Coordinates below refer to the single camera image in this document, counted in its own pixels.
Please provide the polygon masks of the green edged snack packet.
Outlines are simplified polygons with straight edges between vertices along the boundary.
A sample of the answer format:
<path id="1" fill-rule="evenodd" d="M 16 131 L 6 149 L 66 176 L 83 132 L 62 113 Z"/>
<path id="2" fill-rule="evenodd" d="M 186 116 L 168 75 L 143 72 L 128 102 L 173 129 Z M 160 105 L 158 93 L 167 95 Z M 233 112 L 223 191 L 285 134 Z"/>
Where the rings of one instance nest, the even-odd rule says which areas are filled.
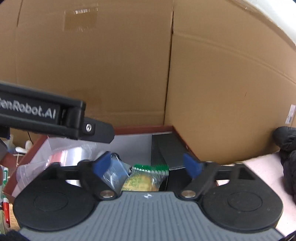
<path id="1" fill-rule="evenodd" d="M 121 191 L 155 192 L 169 175 L 168 165 L 135 164 Z"/>

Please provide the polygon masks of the clear plastic zip bag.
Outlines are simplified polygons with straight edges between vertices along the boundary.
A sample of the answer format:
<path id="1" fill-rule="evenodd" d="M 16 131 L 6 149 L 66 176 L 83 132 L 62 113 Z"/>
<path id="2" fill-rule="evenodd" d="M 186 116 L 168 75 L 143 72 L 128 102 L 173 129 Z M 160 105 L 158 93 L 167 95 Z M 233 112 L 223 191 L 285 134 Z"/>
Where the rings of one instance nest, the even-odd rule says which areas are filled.
<path id="1" fill-rule="evenodd" d="M 106 152 L 104 145 L 66 138 L 41 137 L 27 152 L 16 169 L 16 185 L 12 197 L 18 194 L 50 164 L 76 166 L 82 160 L 94 161 Z"/>

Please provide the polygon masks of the black box inside bin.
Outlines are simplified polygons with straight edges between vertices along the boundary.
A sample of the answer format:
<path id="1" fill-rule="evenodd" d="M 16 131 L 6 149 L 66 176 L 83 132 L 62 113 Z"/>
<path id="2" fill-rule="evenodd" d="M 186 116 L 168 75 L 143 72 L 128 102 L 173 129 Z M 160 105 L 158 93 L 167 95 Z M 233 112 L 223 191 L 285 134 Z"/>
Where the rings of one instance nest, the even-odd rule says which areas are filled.
<path id="1" fill-rule="evenodd" d="M 183 162 L 187 149 L 174 133 L 152 136 L 151 164 L 166 165 L 169 175 L 159 188 L 161 191 L 171 191 L 178 195 L 190 182 Z"/>

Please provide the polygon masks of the dark red storage box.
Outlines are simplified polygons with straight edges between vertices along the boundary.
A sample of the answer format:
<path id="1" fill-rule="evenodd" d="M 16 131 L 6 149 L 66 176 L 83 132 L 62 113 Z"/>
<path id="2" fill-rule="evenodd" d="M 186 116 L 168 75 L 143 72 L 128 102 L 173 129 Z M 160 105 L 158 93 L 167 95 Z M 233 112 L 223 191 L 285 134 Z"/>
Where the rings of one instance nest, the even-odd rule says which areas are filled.
<path id="1" fill-rule="evenodd" d="M 152 136 L 165 133 L 174 133 L 179 139 L 172 127 L 161 128 L 134 128 L 126 133 L 114 136 L 110 144 L 100 143 L 104 145 L 106 152 L 111 152 L 111 166 L 104 174 L 103 178 L 109 187 L 112 187 L 121 196 L 121 187 L 125 180 L 132 172 L 135 164 L 150 165 L 152 155 Z M 185 143 L 180 139 L 183 146 L 187 149 L 186 153 L 190 153 Z M 54 162 L 33 179 L 17 197 L 12 197 L 11 192 L 16 185 L 16 169 L 10 175 L 3 193 L 11 203 L 19 201 L 34 201 L 36 197 L 45 196 L 46 201 L 53 201 L 58 195 L 69 200 L 96 200 L 90 193 L 84 190 L 79 181 L 78 165 L 61 166 L 60 163 Z"/>

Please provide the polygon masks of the black cloth bundle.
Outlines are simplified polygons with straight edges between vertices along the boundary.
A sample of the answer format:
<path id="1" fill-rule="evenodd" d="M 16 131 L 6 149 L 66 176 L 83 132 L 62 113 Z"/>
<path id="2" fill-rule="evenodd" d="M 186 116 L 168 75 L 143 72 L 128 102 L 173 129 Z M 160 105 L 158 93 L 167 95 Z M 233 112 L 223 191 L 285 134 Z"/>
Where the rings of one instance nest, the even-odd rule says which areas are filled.
<path id="1" fill-rule="evenodd" d="M 295 202 L 295 128 L 281 126 L 273 132 L 274 143 L 280 148 L 284 185 Z"/>

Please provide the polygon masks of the large cardboard box wall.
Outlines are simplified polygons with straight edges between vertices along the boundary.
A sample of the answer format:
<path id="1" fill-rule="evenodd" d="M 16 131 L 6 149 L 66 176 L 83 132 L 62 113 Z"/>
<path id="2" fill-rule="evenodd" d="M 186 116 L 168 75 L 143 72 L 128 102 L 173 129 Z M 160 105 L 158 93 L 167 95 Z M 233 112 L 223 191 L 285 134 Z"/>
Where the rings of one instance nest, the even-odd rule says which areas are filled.
<path id="1" fill-rule="evenodd" d="M 2 1 L 1 80 L 243 161 L 295 126 L 295 2 Z"/>

